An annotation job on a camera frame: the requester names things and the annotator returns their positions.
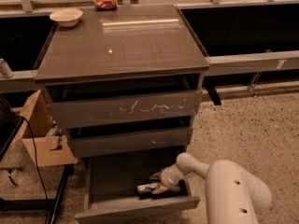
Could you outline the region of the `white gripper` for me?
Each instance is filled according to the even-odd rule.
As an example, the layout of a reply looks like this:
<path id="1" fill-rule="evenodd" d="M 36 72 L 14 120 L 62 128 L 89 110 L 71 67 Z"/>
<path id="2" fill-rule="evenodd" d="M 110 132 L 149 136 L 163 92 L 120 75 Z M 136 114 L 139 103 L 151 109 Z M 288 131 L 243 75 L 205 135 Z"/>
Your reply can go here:
<path id="1" fill-rule="evenodd" d="M 151 192 L 152 194 L 161 194 L 174 187 L 180 180 L 184 178 L 185 174 L 179 170 L 176 164 L 165 167 L 161 172 L 153 174 L 149 180 L 160 180 L 156 188 Z"/>

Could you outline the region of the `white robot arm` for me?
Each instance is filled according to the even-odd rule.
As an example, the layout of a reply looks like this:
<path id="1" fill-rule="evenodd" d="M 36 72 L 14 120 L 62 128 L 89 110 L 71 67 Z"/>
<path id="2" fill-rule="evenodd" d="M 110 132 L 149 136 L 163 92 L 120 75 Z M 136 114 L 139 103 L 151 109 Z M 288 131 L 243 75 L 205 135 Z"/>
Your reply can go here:
<path id="1" fill-rule="evenodd" d="M 228 160 L 211 164 L 198 161 L 189 153 L 180 153 L 176 162 L 150 177 L 160 194 L 191 175 L 203 178 L 206 189 L 208 224 L 258 224 L 257 212 L 270 207 L 270 188 L 242 166 Z"/>

